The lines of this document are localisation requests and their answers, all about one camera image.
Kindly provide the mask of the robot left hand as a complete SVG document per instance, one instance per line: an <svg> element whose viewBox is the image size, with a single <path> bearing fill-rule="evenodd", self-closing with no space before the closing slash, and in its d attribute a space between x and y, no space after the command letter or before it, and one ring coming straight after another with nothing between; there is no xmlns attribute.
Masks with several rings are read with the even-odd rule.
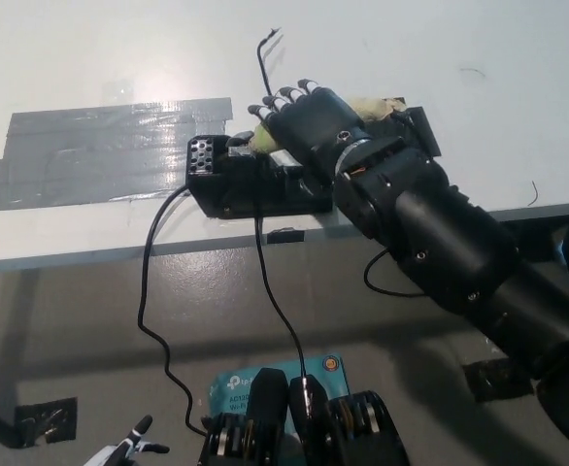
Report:
<svg viewBox="0 0 569 466"><path fill-rule="evenodd" d="M144 416L117 445L105 446L91 456L84 466L137 465L133 456L140 452L167 454L170 448L143 439L152 425L152 416Z"/></svg>

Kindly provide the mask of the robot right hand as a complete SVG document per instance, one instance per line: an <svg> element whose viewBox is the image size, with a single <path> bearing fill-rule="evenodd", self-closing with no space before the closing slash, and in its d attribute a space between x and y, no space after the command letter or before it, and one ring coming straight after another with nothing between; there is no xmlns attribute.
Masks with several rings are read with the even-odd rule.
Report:
<svg viewBox="0 0 569 466"><path fill-rule="evenodd" d="M317 180L334 182L338 160L353 143L370 135L354 109L333 90L308 79L281 88L248 106L273 141Z"/></svg>

